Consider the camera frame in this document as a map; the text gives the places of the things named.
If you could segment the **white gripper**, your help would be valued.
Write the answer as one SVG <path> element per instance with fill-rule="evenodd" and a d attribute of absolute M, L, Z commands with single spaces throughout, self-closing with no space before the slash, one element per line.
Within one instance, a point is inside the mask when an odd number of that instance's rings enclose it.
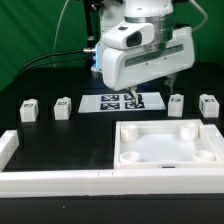
<path fill-rule="evenodd" d="M 192 29 L 187 26 L 174 30 L 173 38 L 161 50 L 150 51 L 147 45 L 128 50 L 107 47 L 102 56 L 103 81 L 115 91 L 130 87 L 132 101 L 138 105 L 137 87 L 132 86 L 168 75 L 165 85 L 172 94 L 176 72 L 191 68 L 193 63 Z"/>

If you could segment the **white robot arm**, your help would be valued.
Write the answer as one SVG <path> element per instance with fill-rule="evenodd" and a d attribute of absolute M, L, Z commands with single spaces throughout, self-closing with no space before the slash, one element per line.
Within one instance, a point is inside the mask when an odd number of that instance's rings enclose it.
<path fill-rule="evenodd" d="M 180 2 L 208 20 L 195 0 L 87 0 L 88 9 L 100 13 L 100 39 L 84 50 L 95 56 L 92 72 L 114 91 L 129 90 L 137 102 L 139 84 L 190 68 L 195 29 L 173 22 L 173 5 Z"/>

